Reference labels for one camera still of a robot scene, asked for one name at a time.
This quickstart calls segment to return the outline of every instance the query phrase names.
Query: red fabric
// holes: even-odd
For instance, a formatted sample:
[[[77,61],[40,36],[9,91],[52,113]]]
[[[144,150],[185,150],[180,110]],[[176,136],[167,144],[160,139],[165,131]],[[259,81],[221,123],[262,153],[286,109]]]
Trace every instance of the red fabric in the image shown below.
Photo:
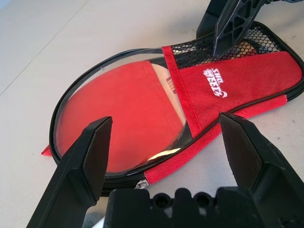
[[[49,145],[43,150],[43,152],[41,152],[41,154],[45,155],[45,156],[52,156],[51,149],[50,149]]]
[[[108,71],[79,89],[58,122],[57,147],[64,154],[82,130],[112,116],[108,172],[139,165],[164,150],[182,123],[149,61]]]
[[[171,47],[164,47],[163,51],[194,138],[214,122],[220,112],[278,94],[302,78],[299,65],[287,52],[178,69]],[[213,77],[204,75],[208,72]]]
[[[220,112],[276,95],[302,78],[299,65],[287,52],[217,61],[178,69],[171,47],[163,47],[168,69],[193,138],[210,126]],[[285,95],[243,108],[235,114],[252,117],[285,105]],[[192,159],[220,134],[217,123],[191,146],[144,174],[153,184]]]
[[[235,114],[240,115],[244,118],[250,118],[252,116],[268,112],[274,108],[281,107],[287,103],[286,95],[281,95],[271,100],[267,100],[244,109],[241,109]],[[214,140],[221,132],[220,125],[217,123],[213,126],[206,134],[199,138],[195,143],[190,145],[185,150],[176,154],[172,158],[165,162],[147,170],[144,175],[150,184],[154,184],[163,178],[169,176],[188,161],[190,161],[196,154],[204,149],[212,140]]]

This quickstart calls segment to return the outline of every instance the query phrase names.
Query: black plastic jaw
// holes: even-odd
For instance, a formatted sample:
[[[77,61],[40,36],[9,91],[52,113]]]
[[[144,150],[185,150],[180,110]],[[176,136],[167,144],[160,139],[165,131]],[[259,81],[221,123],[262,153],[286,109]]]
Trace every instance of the black plastic jaw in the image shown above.
[[[111,117],[87,126],[61,159],[28,228],[81,227],[99,200],[108,163]]]
[[[224,113],[219,122],[237,185],[251,190],[267,227],[304,227],[304,183],[282,153],[245,118]]]

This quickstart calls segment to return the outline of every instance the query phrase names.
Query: black zipper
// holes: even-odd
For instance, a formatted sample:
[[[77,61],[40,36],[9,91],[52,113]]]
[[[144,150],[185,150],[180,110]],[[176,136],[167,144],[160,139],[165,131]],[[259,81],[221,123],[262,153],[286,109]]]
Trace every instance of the black zipper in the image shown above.
[[[294,60],[300,66],[300,68],[302,70],[302,73],[304,74],[304,62],[298,56],[298,54],[296,54],[295,51],[291,47],[289,47],[278,35],[276,35],[274,32],[272,32],[267,26],[265,26],[262,23],[256,22],[256,21],[254,22],[254,24],[264,28],[265,30],[267,30],[274,37],[274,39],[281,46],[281,48],[284,51],[288,52],[294,58]],[[161,65],[161,66],[165,65],[165,67],[167,68],[164,57],[151,58],[151,59],[149,59],[149,61],[151,63],[155,63],[155,64],[158,64],[158,65]],[[296,97],[298,97],[299,95],[301,95],[302,93],[304,93],[304,82],[303,82],[304,79],[303,79],[303,76],[302,76],[301,81],[302,81],[302,83],[299,83],[299,85],[296,88],[293,88],[290,91],[286,92],[286,96],[287,96],[288,101],[291,101],[291,100],[295,99]],[[187,148],[189,145],[191,145],[195,141],[196,141],[196,139],[194,139],[191,143],[188,143],[185,146],[185,148]],[[145,179],[143,171],[139,172],[137,174],[134,174],[134,175],[127,176],[127,177],[121,177],[121,178],[117,178],[117,179],[116,178],[115,179],[107,179],[104,182],[101,196],[103,196],[103,197],[109,196],[110,192],[114,189],[134,189],[136,187],[137,183],[139,181],[141,181],[142,179]]]

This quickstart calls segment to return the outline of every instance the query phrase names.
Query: dhs logo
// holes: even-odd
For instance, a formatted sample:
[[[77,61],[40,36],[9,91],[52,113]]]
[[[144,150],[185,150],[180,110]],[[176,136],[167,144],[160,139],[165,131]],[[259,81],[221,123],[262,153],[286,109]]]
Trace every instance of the dhs logo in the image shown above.
[[[222,76],[220,75],[219,69],[211,68],[204,70],[204,76],[206,76],[207,81],[214,93],[215,96],[219,96],[222,98],[227,97],[227,93],[222,91],[220,88],[220,84],[224,82]]]

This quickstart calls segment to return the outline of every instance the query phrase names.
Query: plastic hole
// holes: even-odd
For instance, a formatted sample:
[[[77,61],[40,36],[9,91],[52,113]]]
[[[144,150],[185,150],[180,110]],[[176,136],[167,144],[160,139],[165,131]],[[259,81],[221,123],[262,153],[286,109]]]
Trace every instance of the plastic hole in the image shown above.
[[[207,193],[199,192],[194,196],[194,199],[197,201],[199,207],[201,208],[207,208],[213,206],[213,199]]]
[[[164,193],[160,193],[160,194],[157,194],[156,196],[154,196],[152,203],[155,207],[158,207],[161,209],[168,208],[172,205],[171,198]]]

